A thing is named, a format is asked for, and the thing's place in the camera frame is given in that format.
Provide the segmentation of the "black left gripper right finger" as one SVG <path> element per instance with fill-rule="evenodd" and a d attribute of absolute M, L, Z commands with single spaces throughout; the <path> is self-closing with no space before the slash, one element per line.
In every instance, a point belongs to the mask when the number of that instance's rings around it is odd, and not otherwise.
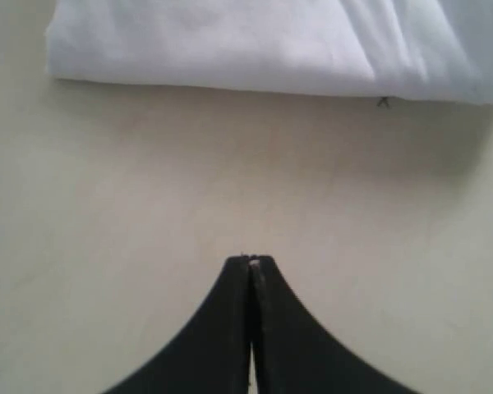
<path fill-rule="evenodd" d="M 397 393 L 308 312 L 268 255 L 249 262 L 249 319 L 259 393 Z"/>

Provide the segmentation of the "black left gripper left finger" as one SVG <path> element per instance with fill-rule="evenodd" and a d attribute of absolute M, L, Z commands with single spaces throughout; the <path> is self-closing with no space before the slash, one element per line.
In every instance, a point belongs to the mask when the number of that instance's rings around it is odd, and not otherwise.
<path fill-rule="evenodd" d="M 215 284 L 178 334 L 109 393 L 247 393 L 250 257 L 226 259 Z"/>

